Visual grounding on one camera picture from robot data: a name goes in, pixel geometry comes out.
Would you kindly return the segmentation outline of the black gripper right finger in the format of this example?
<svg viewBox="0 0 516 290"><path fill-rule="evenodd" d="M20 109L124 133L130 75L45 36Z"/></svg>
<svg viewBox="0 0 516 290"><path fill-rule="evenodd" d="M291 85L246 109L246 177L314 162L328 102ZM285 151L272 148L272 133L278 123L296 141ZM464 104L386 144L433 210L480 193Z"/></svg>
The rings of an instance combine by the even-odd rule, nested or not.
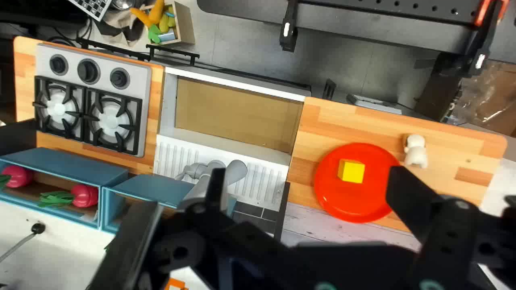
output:
<svg viewBox="0 0 516 290"><path fill-rule="evenodd" d="M420 243L415 267L467 268L473 244L473 206L441 196L404 165L388 172L386 202Z"/></svg>

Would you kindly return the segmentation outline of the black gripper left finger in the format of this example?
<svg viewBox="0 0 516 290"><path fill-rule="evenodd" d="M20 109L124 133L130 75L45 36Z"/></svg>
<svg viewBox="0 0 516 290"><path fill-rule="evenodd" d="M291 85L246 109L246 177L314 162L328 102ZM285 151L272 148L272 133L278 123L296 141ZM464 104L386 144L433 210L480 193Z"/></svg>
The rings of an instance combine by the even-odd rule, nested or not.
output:
<svg viewBox="0 0 516 290"><path fill-rule="evenodd" d="M233 220L222 209L220 181L214 180L204 201L190 206L194 225L217 254L259 264L280 252L280 243L248 220Z"/></svg>

